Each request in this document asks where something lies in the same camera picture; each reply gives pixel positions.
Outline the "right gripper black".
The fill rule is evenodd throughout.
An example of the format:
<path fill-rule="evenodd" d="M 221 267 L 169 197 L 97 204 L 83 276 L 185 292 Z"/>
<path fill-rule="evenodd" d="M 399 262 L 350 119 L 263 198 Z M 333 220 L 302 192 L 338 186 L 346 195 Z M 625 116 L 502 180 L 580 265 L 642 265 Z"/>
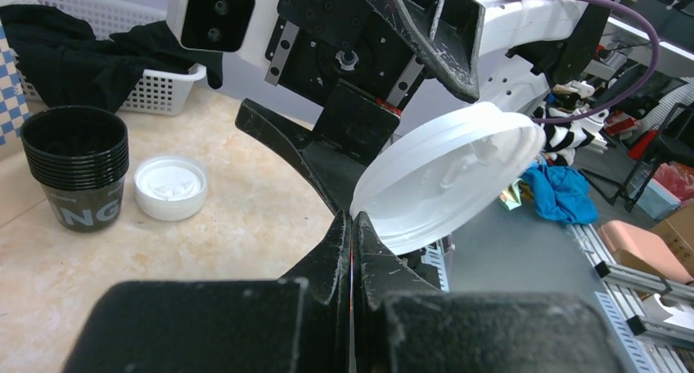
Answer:
<path fill-rule="evenodd" d="M 322 112 L 307 129 L 245 99 L 235 125 L 288 163 L 332 213 L 349 212 L 364 165 L 398 127 L 423 80 L 417 58 L 457 99 L 480 98 L 485 8 L 477 0 L 279 0 L 277 10 L 265 78 Z"/>

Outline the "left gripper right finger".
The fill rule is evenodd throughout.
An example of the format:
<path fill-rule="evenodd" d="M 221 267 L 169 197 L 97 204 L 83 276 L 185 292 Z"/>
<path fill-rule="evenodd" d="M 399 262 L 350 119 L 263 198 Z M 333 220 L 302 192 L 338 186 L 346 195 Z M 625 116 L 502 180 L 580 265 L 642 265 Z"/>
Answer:
<path fill-rule="evenodd" d="M 353 223 L 359 372 L 629 372 L 602 311 L 556 292 L 437 290 Z"/>

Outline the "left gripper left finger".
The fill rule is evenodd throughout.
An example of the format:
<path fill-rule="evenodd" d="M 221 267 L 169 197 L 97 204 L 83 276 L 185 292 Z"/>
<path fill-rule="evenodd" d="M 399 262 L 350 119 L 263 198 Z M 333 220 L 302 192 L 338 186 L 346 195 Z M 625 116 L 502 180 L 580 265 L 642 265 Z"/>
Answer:
<path fill-rule="evenodd" d="M 310 372 L 335 365 L 351 222 L 276 280 L 124 281 L 93 306 L 66 372 Z"/>

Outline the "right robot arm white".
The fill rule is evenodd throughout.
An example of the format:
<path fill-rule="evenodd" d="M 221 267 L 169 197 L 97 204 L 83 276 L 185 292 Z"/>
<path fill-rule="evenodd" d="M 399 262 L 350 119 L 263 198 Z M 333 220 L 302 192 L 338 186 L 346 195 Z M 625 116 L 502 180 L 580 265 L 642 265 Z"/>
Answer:
<path fill-rule="evenodd" d="M 299 172 L 333 213 L 365 210 L 367 178 L 401 110 L 426 79 L 467 108 L 434 121 L 441 150 L 410 132 L 404 172 L 423 170 L 445 213 L 475 216 L 521 175 L 541 129 L 480 94 L 478 60 L 508 50 L 554 85 L 594 53 L 615 0 L 169 0 L 166 23 L 186 49 L 236 53 L 266 79 L 322 107 L 312 130 L 252 100 L 237 127 Z"/>

